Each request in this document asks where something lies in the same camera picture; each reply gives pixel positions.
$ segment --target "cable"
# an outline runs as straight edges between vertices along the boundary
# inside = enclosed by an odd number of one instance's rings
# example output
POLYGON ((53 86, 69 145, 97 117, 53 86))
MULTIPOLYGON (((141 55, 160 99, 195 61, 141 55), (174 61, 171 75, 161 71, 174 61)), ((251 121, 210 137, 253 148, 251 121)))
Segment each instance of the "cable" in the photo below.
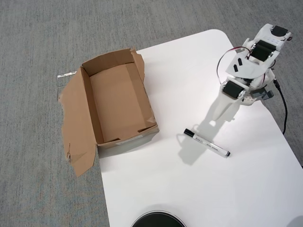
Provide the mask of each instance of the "cable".
POLYGON ((279 83, 276 79, 274 79, 274 84, 275 84, 277 90, 279 91, 279 93, 281 95, 281 98, 282 98, 282 101, 283 101, 283 104, 284 104, 284 108, 285 108, 285 119, 284 119, 284 129, 283 129, 283 135, 284 135, 284 133, 286 131, 286 122, 287 122, 287 106, 286 106, 286 101, 285 101, 284 96, 282 94, 280 85, 279 85, 279 83))
POLYGON ((249 50, 247 47, 245 47, 245 46, 237 46, 237 47, 231 48, 230 50, 228 50, 227 52, 225 52, 225 53, 222 55, 222 57, 219 59, 218 64, 217 64, 217 77, 218 77, 218 79, 219 79, 220 84, 222 84, 222 83, 221 83, 221 81, 220 81, 218 69, 219 69, 219 65, 220 65, 220 62, 221 62, 222 58, 223 58, 224 55, 227 54, 228 52, 230 52, 230 51, 235 51, 235 50, 237 50, 237 49, 242 49, 242 48, 248 50, 249 55, 246 56, 246 58, 249 58, 249 57, 250 57, 250 50, 249 50))
POLYGON ((276 60, 274 60, 274 63, 272 66, 269 67, 269 69, 271 69, 274 65, 276 64, 276 60))

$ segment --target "white label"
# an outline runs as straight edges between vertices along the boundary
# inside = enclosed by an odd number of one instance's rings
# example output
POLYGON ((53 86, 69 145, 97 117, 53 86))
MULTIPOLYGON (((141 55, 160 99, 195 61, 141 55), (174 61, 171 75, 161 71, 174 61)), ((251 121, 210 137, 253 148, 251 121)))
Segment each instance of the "white label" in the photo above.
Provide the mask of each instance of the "white label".
POLYGON ((130 138, 129 140, 125 140, 125 141, 116 143, 116 145, 121 145, 121 144, 127 143, 127 142, 132 141, 132 140, 136 140, 136 139, 139 139, 139 138, 142 138, 142 137, 143 137, 143 135, 135 136, 135 137, 130 138))

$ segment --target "black cable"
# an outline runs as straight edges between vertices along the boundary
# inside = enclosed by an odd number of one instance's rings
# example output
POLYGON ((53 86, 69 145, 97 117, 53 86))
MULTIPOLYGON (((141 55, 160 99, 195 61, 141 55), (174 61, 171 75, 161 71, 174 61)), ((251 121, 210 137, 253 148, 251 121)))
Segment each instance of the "black cable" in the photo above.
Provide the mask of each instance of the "black cable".
POLYGON ((276 86, 277 90, 279 91, 279 93, 281 95, 281 98, 282 98, 282 101, 283 101, 283 104, 284 104, 284 108, 285 108, 285 119, 284 119, 284 129, 283 129, 283 135, 284 135, 284 133, 286 131, 286 122, 287 122, 287 106, 286 106, 286 101, 285 101, 284 96, 282 94, 280 85, 279 85, 279 83, 276 79, 274 79, 274 85, 276 86))
POLYGON ((274 61, 273 65, 269 67, 271 69, 276 64, 276 60, 274 61))

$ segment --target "black marker cap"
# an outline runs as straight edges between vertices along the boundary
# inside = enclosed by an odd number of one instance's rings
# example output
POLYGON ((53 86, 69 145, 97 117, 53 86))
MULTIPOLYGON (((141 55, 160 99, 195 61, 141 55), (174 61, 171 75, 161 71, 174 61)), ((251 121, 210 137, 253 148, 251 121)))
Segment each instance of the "black marker cap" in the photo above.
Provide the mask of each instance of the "black marker cap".
POLYGON ((188 135, 188 136, 190 136, 190 137, 193 137, 193 136, 194 136, 194 133, 193 133, 191 130, 189 130, 189 129, 185 129, 185 130, 184 130, 184 134, 186 134, 186 135, 188 135))

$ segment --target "black round object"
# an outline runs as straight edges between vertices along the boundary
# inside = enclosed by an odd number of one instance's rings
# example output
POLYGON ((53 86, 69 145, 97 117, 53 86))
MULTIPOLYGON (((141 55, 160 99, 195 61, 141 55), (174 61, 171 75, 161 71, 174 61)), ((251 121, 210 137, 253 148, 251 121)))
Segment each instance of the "black round object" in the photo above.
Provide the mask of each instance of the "black round object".
POLYGON ((132 227, 186 227, 181 220, 164 211, 152 211, 142 215, 132 227))

